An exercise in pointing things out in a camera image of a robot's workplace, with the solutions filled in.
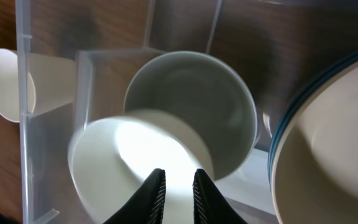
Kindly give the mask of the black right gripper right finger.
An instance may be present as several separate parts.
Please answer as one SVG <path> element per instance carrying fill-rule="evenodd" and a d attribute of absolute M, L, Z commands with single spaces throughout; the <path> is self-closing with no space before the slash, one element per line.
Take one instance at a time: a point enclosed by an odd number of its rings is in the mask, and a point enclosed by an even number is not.
<path fill-rule="evenodd" d="M 194 224 L 247 224 L 220 193 L 203 169 L 193 181 Z"/>

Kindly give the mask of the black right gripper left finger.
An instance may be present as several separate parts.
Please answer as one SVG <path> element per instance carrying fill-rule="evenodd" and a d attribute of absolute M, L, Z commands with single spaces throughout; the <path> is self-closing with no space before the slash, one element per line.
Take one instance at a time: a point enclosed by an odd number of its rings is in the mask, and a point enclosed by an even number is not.
<path fill-rule="evenodd" d="M 104 224 L 162 224 L 165 171 L 154 169 L 132 197 Z"/>

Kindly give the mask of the white small bowl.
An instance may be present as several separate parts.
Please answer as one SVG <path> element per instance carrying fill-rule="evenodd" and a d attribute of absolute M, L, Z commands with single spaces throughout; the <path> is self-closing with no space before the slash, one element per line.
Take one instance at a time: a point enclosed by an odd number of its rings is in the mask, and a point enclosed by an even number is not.
<path fill-rule="evenodd" d="M 184 121 L 159 110 L 138 110 L 93 121 L 72 137 L 68 165 L 92 220 L 116 213 L 156 169 L 165 171 L 163 223 L 193 223 L 197 169 L 213 178 L 209 149 Z"/>

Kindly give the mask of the beige large bowl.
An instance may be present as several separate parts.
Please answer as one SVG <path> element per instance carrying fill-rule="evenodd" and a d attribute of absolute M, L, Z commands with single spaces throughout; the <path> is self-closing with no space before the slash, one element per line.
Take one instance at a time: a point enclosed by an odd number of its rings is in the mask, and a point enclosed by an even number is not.
<path fill-rule="evenodd" d="M 358 62 L 294 114 L 278 144 L 270 190 L 280 223 L 358 223 Z"/>

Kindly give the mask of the grey small bowl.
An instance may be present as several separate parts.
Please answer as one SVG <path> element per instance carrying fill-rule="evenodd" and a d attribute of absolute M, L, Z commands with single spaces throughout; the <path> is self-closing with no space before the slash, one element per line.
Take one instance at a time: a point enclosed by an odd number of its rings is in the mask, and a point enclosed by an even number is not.
<path fill-rule="evenodd" d="M 126 91 L 126 112 L 171 114 L 203 139 L 215 179 L 238 170 L 257 138 L 253 97 L 238 73 L 219 59 L 193 51 L 169 52 L 147 62 Z"/>

